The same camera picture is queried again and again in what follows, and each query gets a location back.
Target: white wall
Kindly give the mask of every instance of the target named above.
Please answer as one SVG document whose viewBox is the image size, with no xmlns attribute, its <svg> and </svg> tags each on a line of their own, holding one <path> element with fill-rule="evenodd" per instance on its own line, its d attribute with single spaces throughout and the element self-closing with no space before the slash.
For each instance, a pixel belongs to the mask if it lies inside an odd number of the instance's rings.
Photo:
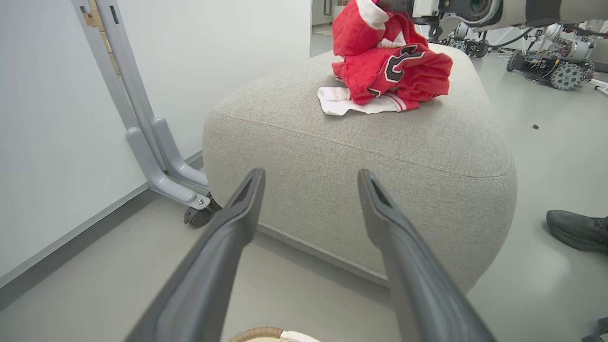
<svg viewBox="0 0 608 342">
<path fill-rule="evenodd" d="M 324 0 L 313 0 L 311 25 L 327 24 L 333 21 L 333 17 L 331 15 L 323 15 L 324 3 Z M 336 0 L 327 0 L 328 8 L 325 9 L 325 11 L 329 11 L 329 7 L 333 7 L 332 4 L 335 3 Z"/>
<path fill-rule="evenodd" d="M 2 2 L 0 108 L 2 277 L 146 181 L 69 0 Z"/>
<path fill-rule="evenodd" d="M 183 157 L 224 96 L 309 56 L 310 0 L 119 0 L 155 116 Z"/>
</svg>

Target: gray metal stand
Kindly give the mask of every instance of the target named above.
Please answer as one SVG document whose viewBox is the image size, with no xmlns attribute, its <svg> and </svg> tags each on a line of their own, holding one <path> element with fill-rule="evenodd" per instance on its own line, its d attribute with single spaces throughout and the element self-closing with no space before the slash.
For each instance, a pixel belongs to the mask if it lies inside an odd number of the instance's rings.
<svg viewBox="0 0 608 342">
<path fill-rule="evenodd" d="M 197 194 L 175 183 L 161 170 L 154 159 L 154 155 L 152 155 L 142 130 L 135 127 L 129 128 L 126 132 L 126 140 L 133 149 L 135 158 L 148 180 L 150 189 L 197 210 L 204 209 L 211 203 L 209 197 Z"/>
<path fill-rule="evenodd" d="M 221 208 L 210 197 L 205 174 L 190 167 L 179 154 L 167 121 L 154 117 L 118 3 L 116 0 L 72 0 L 72 3 L 150 189 L 190 207 L 184 215 L 185 223 L 197 228 L 206 224 Z M 209 197 L 168 176 L 202 187 Z"/>
<path fill-rule="evenodd" d="M 158 147 L 165 158 L 167 173 L 192 185 L 209 189 L 207 176 L 201 171 L 190 167 L 179 154 L 178 146 L 175 144 L 171 130 L 169 130 L 167 120 L 163 117 L 156 117 L 152 120 L 151 126 L 156 137 L 156 142 L 158 142 Z"/>
</svg>

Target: gray floor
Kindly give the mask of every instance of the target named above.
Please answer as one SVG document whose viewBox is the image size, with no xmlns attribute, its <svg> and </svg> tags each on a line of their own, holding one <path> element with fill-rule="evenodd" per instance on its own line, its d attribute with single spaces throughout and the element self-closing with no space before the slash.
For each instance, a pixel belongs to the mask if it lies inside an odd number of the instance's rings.
<svg viewBox="0 0 608 342">
<path fill-rule="evenodd" d="M 608 316 L 608 257 L 556 241 L 544 214 L 608 215 L 608 97 L 589 85 L 563 92 L 533 83 L 505 63 L 473 60 L 516 160 L 517 209 L 468 298 L 499 341 L 578 341 Z M 139 201 L 39 284 L 0 301 L 0 341 L 125 337 L 202 232 L 181 223 L 184 208 L 173 201 L 149 192 Z M 222 341 L 262 325 L 323 342 L 399 340 L 385 288 L 258 234 L 241 258 Z"/>
</svg>

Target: red jersey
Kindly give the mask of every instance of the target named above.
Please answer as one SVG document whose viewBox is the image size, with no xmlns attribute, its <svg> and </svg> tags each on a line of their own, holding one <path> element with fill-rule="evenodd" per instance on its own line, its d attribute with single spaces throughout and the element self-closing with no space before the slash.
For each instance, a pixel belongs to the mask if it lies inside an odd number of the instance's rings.
<svg viewBox="0 0 608 342">
<path fill-rule="evenodd" d="M 452 60 L 436 54 L 400 13 L 385 12 L 377 0 L 351 0 L 333 23 L 334 74 L 346 83 L 353 101 L 365 105 L 394 92 L 407 105 L 445 95 Z"/>
</svg>

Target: stand leg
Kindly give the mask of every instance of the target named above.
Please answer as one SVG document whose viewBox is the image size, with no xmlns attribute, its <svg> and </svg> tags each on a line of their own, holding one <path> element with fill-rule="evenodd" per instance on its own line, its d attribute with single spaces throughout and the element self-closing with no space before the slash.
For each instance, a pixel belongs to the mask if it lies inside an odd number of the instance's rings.
<svg viewBox="0 0 608 342">
<path fill-rule="evenodd" d="M 152 131 L 154 132 L 158 147 L 165 159 L 167 173 L 179 180 L 204 189 L 209 189 L 207 176 L 199 170 L 190 167 L 179 154 L 178 147 L 175 144 L 167 120 L 163 117 L 155 117 L 150 125 L 152 126 Z"/>
<path fill-rule="evenodd" d="M 197 210 L 204 209 L 209 205 L 211 199 L 175 183 L 163 173 L 143 136 L 142 130 L 136 127 L 130 128 L 126 132 L 126 140 L 129 142 L 133 154 L 148 180 L 150 189 Z"/>
</svg>

